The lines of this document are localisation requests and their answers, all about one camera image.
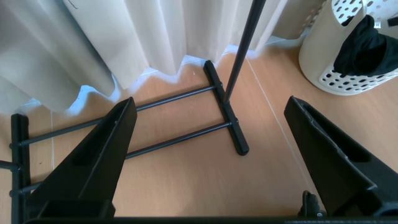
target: laundry basket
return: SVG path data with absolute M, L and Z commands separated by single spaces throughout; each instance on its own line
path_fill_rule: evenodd
M 346 1 L 355 3 L 356 6 L 352 6 L 349 10 L 343 9 L 348 13 L 340 14 L 337 18 L 333 6 L 336 6 L 339 0 L 327 0 L 302 44 L 298 59 L 304 75 L 312 84 L 323 91 L 342 96 L 356 95 L 370 90 L 398 75 L 398 69 L 384 75 L 369 77 L 348 76 L 333 70 L 333 64 L 343 42 L 366 15 L 366 0 Z M 343 27 L 340 22 L 349 16 L 354 17 L 347 26 Z

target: black cloth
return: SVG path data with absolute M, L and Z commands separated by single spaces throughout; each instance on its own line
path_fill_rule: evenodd
M 342 25 L 346 26 L 352 18 Z M 398 68 L 398 40 L 379 34 L 366 16 L 350 33 L 333 64 L 344 75 L 382 75 Z

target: clothing tag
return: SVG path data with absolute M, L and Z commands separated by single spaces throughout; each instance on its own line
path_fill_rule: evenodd
M 374 22 L 374 28 L 375 29 L 381 29 L 381 22 L 380 21 Z

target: white curtain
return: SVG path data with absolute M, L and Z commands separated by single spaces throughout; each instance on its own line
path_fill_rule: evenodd
M 251 49 L 266 43 L 286 2 L 266 2 Z M 251 5 L 248 0 L 63 3 L 1 0 L 0 113 L 12 113 L 30 98 L 65 110 L 82 85 L 110 95 L 110 73 L 128 88 L 147 67 L 175 75 L 186 54 L 216 61 L 228 44 L 239 44 Z

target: wooden floor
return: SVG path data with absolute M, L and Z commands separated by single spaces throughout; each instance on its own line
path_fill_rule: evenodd
M 251 151 L 234 151 L 226 129 L 145 154 L 124 163 L 113 203 L 117 216 L 295 215 L 304 190 L 315 192 L 285 121 L 289 96 L 309 102 L 355 140 L 398 171 L 398 79 L 357 96 L 335 96 L 310 84 L 298 48 L 268 47 L 246 59 L 231 104 Z M 226 86 L 234 55 L 217 67 Z M 207 86 L 201 67 L 186 65 L 177 84 L 150 77 L 133 94 L 137 105 Z M 122 92 L 121 100 L 129 96 Z M 91 94 L 71 117 L 40 106 L 29 112 L 31 136 L 105 115 L 113 103 Z M 129 151 L 222 122 L 212 92 L 138 113 Z M 0 158 L 11 160 L 8 116 L 0 117 Z M 90 132 L 57 136 L 30 147 L 33 182 L 43 180 Z M 9 223 L 11 172 L 0 170 L 0 222 Z

